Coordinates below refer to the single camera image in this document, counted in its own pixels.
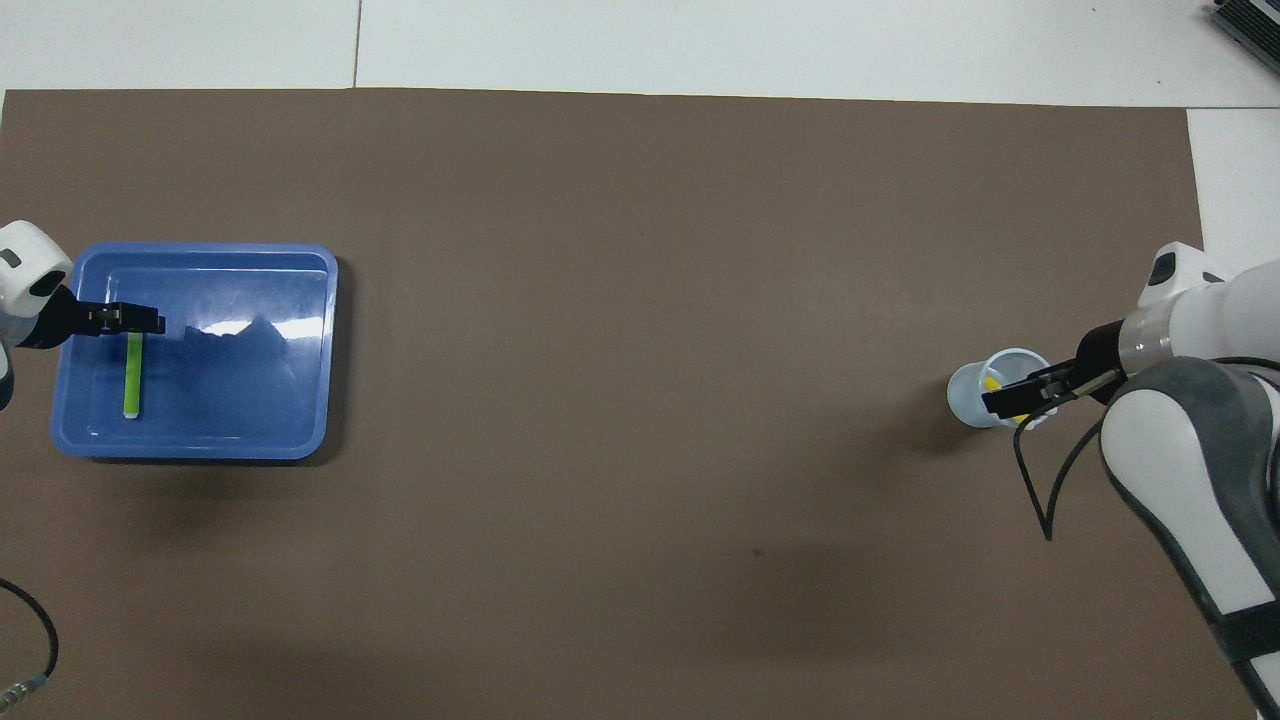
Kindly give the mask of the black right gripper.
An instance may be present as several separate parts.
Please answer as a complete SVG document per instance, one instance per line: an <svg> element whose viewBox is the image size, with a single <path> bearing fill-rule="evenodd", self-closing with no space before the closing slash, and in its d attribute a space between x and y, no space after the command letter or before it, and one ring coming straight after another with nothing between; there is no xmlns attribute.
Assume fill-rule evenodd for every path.
<svg viewBox="0 0 1280 720"><path fill-rule="evenodd" d="M1042 372L1014 379L988 370L980 379L988 413L1000 420L1021 420L1056 413L1059 398L1093 398L1106 405L1126 382L1121 360L1124 320L1088 331L1075 355Z"/></svg>

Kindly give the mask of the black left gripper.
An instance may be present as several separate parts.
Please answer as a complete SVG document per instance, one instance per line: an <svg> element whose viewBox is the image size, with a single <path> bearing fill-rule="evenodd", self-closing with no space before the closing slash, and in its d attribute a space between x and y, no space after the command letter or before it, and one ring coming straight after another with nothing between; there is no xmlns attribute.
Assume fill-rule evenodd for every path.
<svg viewBox="0 0 1280 720"><path fill-rule="evenodd" d="M55 348L70 337L105 334L164 334L166 319L156 307L138 304L79 301L64 284L50 295L35 325L18 342L20 348Z"/></svg>

